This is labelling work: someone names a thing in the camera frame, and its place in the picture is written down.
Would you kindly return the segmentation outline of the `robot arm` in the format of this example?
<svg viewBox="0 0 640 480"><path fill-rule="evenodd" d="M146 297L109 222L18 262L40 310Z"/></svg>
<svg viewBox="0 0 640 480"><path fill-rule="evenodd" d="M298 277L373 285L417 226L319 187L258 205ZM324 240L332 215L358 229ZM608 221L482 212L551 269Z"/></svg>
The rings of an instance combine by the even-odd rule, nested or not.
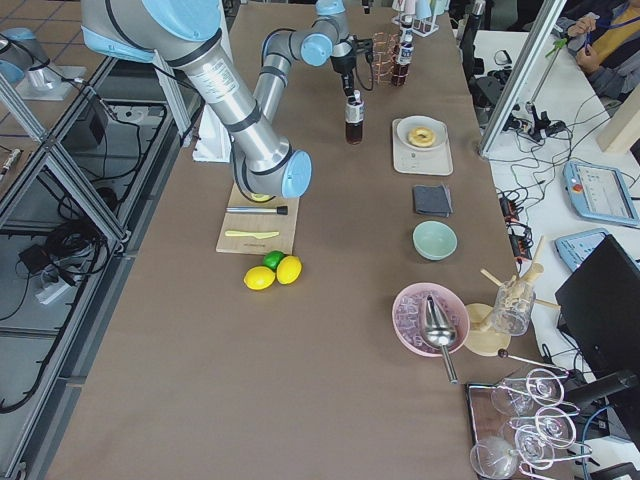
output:
<svg viewBox="0 0 640 480"><path fill-rule="evenodd" d="M84 1L84 42L119 59L150 63L160 56L183 71L242 151L236 183L252 193L298 198L307 190L312 163L277 134L271 121L294 61L330 61L346 95L354 92L356 44L340 1L318 1L306 30L265 39L255 89L249 89L223 49L223 11L217 1Z"/></svg>
<svg viewBox="0 0 640 480"><path fill-rule="evenodd" d="M345 12L342 0L317 0L315 10L318 16L338 15Z"/></svg>

